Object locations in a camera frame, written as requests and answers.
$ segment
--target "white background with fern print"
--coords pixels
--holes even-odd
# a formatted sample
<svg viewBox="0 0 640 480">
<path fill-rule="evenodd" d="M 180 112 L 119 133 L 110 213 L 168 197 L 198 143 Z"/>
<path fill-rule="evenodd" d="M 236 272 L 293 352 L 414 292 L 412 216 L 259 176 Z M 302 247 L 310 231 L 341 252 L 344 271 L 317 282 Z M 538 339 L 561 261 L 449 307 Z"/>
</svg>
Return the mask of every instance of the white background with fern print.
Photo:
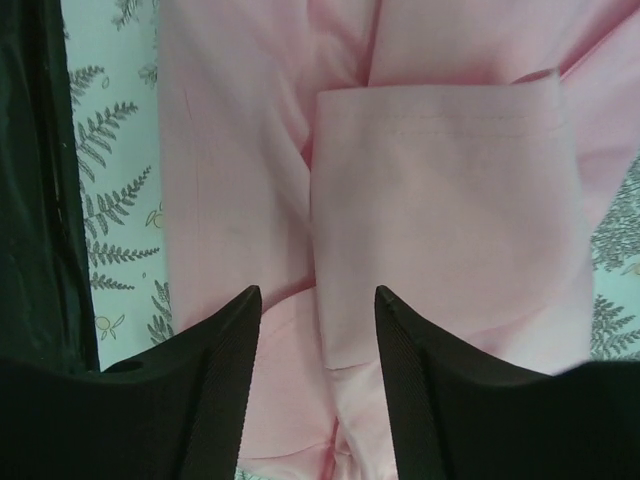
<svg viewBox="0 0 640 480">
<path fill-rule="evenodd" d="M 102 368 L 169 337 L 155 0 L 63 0 Z"/>
<path fill-rule="evenodd" d="M 591 243 L 596 281 L 592 356 L 640 360 L 640 156 Z"/>
</svg>

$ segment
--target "fern leaf pattern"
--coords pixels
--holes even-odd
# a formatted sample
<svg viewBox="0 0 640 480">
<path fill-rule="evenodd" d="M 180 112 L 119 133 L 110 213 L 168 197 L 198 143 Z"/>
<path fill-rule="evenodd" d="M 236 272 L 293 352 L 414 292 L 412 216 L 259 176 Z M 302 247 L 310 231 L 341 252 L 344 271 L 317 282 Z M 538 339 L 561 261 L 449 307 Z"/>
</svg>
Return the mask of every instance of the fern leaf pattern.
<svg viewBox="0 0 640 480">
<path fill-rule="evenodd" d="M 171 304 L 169 297 L 169 283 L 160 284 L 157 280 L 154 282 L 156 287 L 156 296 L 151 296 L 151 301 L 158 310 L 158 314 L 153 315 L 151 323 L 147 324 L 147 330 L 151 335 L 151 342 L 158 345 L 165 340 L 174 336 L 171 327 Z"/>
<path fill-rule="evenodd" d="M 118 30 L 132 21 L 138 21 L 138 9 L 142 6 L 142 0 L 116 0 L 116 8 L 120 10 L 111 19 Z"/>
<path fill-rule="evenodd" d="M 91 288 L 95 290 L 133 290 L 135 288 L 133 285 L 118 282 L 104 274 L 100 275 L 98 272 L 93 272 L 90 284 Z"/>
<path fill-rule="evenodd" d="M 123 120 L 137 111 L 138 107 L 133 102 L 121 102 L 116 103 L 113 109 L 107 107 L 102 113 L 95 112 L 95 119 L 87 118 L 85 123 L 77 123 L 78 167 L 92 182 L 95 182 L 95 173 L 87 160 L 91 159 L 102 168 L 106 168 L 107 162 L 104 153 L 113 153 L 111 142 L 117 140 L 115 130 L 120 128 L 120 123 Z"/>
<path fill-rule="evenodd" d="M 237 469 L 234 480 L 266 480 L 266 479 L 252 475 L 249 472 L 243 472 L 242 470 Z"/>
<path fill-rule="evenodd" d="M 594 268 L 612 272 L 640 255 L 640 156 L 591 239 Z"/>
<path fill-rule="evenodd" d="M 138 76 L 144 81 L 145 85 L 155 87 L 158 83 L 158 65 L 155 63 L 148 63 L 140 70 L 138 70 Z"/>
<path fill-rule="evenodd" d="M 623 316 L 623 311 L 624 307 L 597 295 L 591 337 L 591 356 L 594 359 L 640 359 L 640 352 L 629 352 L 630 347 L 640 341 L 640 329 L 625 331 L 635 315 Z"/>
<path fill-rule="evenodd" d="M 142 174 L 133 182 L 129 183 L 126 187 L 123 187 L 120 192 L 114 190 L 113 192 L 105 193 L 96 196 L 96 202 L 98 208 L 95 208 L 95 203 L 90 195 L 84 196 L 84 207 L 86 217 L 84 219 L 85 228 L 94 240 L 98 237 L 98 227 L 103 235 L 109 233 L 109 222 L 118 225 L 124 225 L 121 217 L 129 215 L 129 211 L 125 207 L 133 207 L 135 200 L 138 198 L 138 193 L 144 186 L 149 173 L 151 172 L 151 166 L 144 169 Z"/>
<path fill-rule="evenodd" d="M 98 265 L 105 266 L 113 265 L 114 263 L 120 264 L 134 262 L 136 260 L 155 255 L 159 251 L 159 247 L 145 250 L 131 250 L 128 248 L 118 247 L 116 245 L 109 245 L 107 243 L 100 245 L 100 242 L 98 241 L 94 242 L 93 245 L 90 242 L 87 242 L 87 254 L 89 256 L 89 261 L 94 268 L 97 268 Z"/>
<path fill-rule="evenodd" d="M 84 96 L 96 78 L 103 74 L 104 67 L 99 65 L 90 65 L 69 72 L 71 103 L 74 107 L 80 105 L 80 97 Z"/>
</svg>

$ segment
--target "textured black surface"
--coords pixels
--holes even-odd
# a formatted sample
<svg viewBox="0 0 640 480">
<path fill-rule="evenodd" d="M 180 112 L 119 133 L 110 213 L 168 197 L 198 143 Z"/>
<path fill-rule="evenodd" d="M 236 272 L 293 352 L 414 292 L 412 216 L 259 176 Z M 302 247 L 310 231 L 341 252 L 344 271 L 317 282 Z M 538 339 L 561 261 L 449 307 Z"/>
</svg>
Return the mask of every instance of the textured black surface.
<svg viewBox="0 0 640 480">
<path fill-rule="evenodd" d="M 233 479 L 260 314 L 250 288 L 105 373 L 0 357 L 0 478 Z"/>
<path fill-rule="evenodd" d="M 400 480 L 640 478 L 639 363 L 547 377 L 475 349 L 386 287 L 376 319 Z"/>
</svg>

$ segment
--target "wrinkled fabric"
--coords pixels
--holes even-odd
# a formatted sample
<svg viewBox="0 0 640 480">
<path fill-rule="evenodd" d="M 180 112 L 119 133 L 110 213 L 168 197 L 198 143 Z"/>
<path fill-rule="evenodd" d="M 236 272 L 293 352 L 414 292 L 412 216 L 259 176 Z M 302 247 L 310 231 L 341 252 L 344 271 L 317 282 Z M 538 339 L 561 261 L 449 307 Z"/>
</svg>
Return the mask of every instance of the wrinkled fabric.
<svg viewBox="0 0 640 480">
<path fill-rule="evenodd" d="M 637 0 L 173 0 L 174 323 L 265 300 L 240 466 L 397 478 L 375 287 L 516 365 L 588 358 L 589 237 L 640 143 Z"/>
</svg>

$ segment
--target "black plastic object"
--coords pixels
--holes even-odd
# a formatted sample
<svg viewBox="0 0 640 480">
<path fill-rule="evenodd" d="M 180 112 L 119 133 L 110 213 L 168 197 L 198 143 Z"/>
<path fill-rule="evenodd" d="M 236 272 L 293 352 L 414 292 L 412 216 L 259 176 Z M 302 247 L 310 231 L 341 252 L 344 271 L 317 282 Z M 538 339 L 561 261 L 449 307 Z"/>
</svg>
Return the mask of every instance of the black plastic object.
<svg viewBox="0 0 640 480">
<path fill-rule="evenodd" d="M 481 352 L 386 287 L 375 308 L 400 480 L 640 478 L 640 363 L 548 377 Z"/>
<path fill-rule="evenodd" d="M 0 352 L 98 369 L 59 0 L 0 1 Z"/>
<path fill-rule="evenodd" d="M 104 373 L 0 358 L 0 478 L 233 479 L 260 314 L 249 288 Z"/>
</svg>

